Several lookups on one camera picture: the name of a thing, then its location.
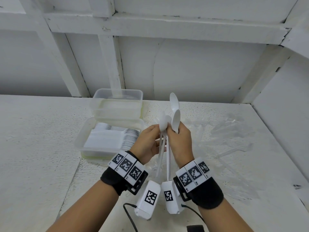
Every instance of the white table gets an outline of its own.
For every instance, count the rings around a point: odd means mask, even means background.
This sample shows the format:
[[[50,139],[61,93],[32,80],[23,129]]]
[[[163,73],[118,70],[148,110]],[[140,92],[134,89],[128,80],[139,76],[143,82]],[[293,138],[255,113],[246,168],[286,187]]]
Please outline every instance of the white table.
[[[89,101],[0,95],[1,232],[45,231],[106,169],[81,160],[73,147],[83,123],[92,116]],[[169,103],[144,101],[143,106],[143,120],[150,125],[161,110],[168,110]],[[190,120],[241,115],[255,132],[246,138],[253,149],[224,160],[257,189],[258,198],[226,198],[255,232],[308,231],[309,214],[293,187],[308,187],[308,183],[250,105],[180,102],[180,110],[182,118]],[[210,128],[205,128],[202,140],[207,140]],[[218,153],[226,150],[211,148]],[[101,231],[133,231],[122,204],[136,200],[124,192]],[[130,208],[129,212],[139,231],[186,231],[187,225],[202,224],[188,209],[169,215],[163,201],[150,221],[137,218]]]

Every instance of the left hand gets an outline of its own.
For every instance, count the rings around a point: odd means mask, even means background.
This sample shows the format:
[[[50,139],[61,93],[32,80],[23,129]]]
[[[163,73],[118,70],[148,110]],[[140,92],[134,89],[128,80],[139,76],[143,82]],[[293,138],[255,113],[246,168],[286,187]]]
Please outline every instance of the left hand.
[[[159,140],[156,141],[159,137],[159,125],[149,126],[141,132],[130,151],[142,164],[146,164],[154,155],[159,153]]]

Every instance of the wrist strap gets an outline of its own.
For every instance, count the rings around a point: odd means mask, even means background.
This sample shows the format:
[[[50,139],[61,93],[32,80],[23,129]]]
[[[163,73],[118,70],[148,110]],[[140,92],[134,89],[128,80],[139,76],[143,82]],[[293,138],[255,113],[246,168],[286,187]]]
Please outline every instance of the wrist strap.
[[[145,167],[130,151],[121,150],[108,165],[101,176],[101,181],[113,186],[118,195],[126,190],[136,195],[148,176]]]
[[[211,177],[210,169],[200,157],[179,169],[174,182],[183,201],[191,199],[205,209],[218,207],[224,198],[222,190]]]

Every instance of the right hand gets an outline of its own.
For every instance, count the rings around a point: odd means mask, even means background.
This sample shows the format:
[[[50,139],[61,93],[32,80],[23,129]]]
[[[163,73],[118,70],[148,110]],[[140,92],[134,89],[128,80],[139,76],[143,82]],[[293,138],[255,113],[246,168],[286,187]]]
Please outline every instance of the right hand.
[[[168,141],[171,146],[176,163],[180,168],[194,160],[190,130],[182,123],[179,124],[179,133],[172,130],[170,124],[166,129]]]

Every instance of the black cable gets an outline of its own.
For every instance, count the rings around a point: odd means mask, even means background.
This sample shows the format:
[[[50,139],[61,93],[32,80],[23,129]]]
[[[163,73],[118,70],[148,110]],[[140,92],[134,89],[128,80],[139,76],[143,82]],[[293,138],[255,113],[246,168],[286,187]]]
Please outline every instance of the black cable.
[[[201,216],[200,214],[198,214],[198,212],[195,211],[193,208],[191,208],[191,207],[189,207],[189,206],[187,206],[187,205],[184,205],[184,204],[182,204],[181,206],[182,206],[183,208],[188,208],[188,209],[194,211],[194,212],[202,219],[202,221],[205,223],[205,221],[204,221],[204,219],[202,218],[202,216]]]
[[[131,221],[131,223],[132,223],[132,225],[133,225],[133,227],[134,227],[135,232],[138,232],[138,230],[137,230],[137,228],[136,228],[136,226],[135,226],[135,224],[134,224],[134,221],[132,220],[130,214],[128,213],[128,211],[127,211],[127,209],[126,209],[126,207],[125,207],[126,205],[129,205],[129,206],[134,207],[134,208],[137,208],[137,206],[134,205],[134,204],[131,204],[131,203],[124,203],[124,204],[123,204],[123,208],[124,208],[126,214],[128,215],[128,218],[130,219],[130,221]]]

